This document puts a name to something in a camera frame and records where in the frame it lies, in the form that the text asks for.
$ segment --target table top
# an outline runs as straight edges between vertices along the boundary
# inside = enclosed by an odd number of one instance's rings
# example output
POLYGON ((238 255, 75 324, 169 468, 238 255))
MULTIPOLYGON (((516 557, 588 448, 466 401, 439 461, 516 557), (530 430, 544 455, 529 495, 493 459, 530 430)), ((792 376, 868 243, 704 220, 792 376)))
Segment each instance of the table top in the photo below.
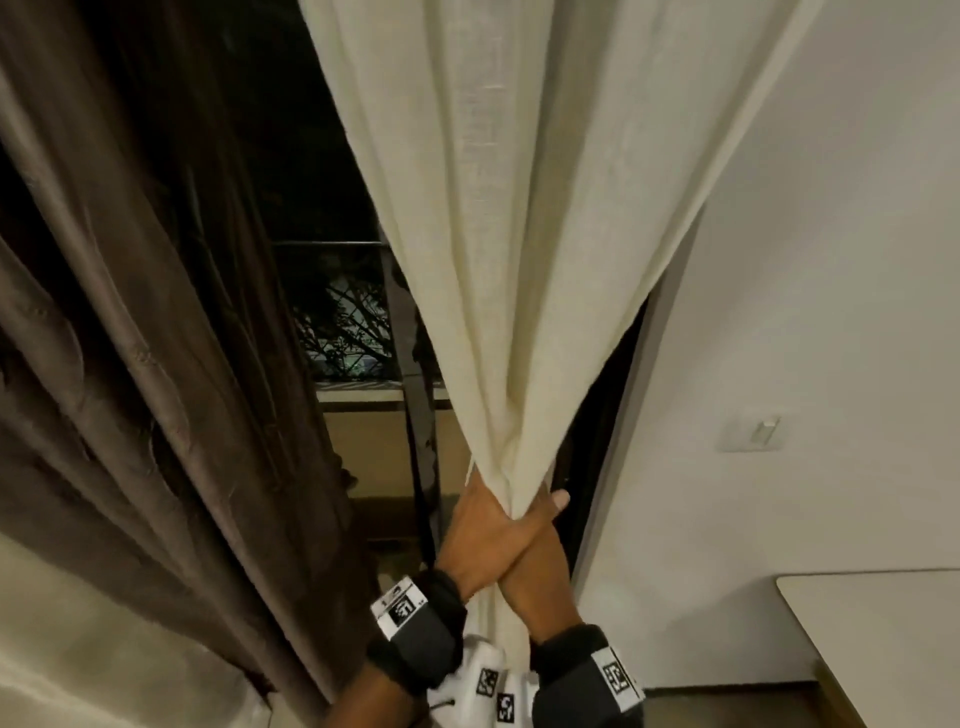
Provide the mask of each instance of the table top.
POLYGON ((960 725, 960 570, 782 576, 867 728, 960 725))

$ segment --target hand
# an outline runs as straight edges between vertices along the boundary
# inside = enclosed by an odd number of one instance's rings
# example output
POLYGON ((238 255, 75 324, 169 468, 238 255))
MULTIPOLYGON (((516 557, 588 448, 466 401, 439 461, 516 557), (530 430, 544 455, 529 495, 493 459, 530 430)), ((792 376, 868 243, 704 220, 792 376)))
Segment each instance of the hand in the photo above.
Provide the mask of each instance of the hand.
MULTIPOLYGON (((549 498, 545 491, 538 495, 538 500, 544 498, 549 498)), ((537 644, 583 624, 573 599, 564 547, 553 525, 544 528, 503 575, 500 591, 537 644)))
POLYGON ((453 579, 466 604, 503 576, 541 531, 553 530, 551 522, 569 502, 567 491, 555 491, 538 497, 526 515, 514 521, 474 468, 453 509, 436 567, 453 579))

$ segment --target beige low wall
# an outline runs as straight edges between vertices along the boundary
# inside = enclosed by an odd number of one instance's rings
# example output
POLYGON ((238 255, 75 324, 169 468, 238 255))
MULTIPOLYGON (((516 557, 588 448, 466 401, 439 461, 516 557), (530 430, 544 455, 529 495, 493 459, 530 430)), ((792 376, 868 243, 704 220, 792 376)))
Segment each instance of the beige low wall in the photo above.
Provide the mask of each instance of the beige low wall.
MULTIPOLYGON (((410 450, 403 412, 326 412, 326 427, 344 467, 359 481, 351 497, 402 497, 413 494, 410 450)), ((440 486, 459 493, 470 452, 452 410, 437 412, 440 486)))

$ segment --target light switch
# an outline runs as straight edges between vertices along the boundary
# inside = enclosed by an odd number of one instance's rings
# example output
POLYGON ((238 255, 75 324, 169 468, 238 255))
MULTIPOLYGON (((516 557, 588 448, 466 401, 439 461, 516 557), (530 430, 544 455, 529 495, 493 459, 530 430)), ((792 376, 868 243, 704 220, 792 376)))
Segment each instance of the light switch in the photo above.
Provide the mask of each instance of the light switch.
POLYGON ((779 411, 745 410, 727 422, 718 449, 721 452, 764 452, 782 449, 786 443, 789 419, 779 411))

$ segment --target dark brown drape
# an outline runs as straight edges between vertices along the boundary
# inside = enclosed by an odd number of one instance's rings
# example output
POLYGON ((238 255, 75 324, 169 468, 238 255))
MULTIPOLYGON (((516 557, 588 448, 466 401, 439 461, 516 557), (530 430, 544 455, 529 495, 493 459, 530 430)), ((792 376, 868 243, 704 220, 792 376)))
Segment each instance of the dark brown drape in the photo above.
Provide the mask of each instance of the dark brown drape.
POLYGON ((315 725, 374 586, 217 69, 82 5, 0 3, 0 530, 315 725))

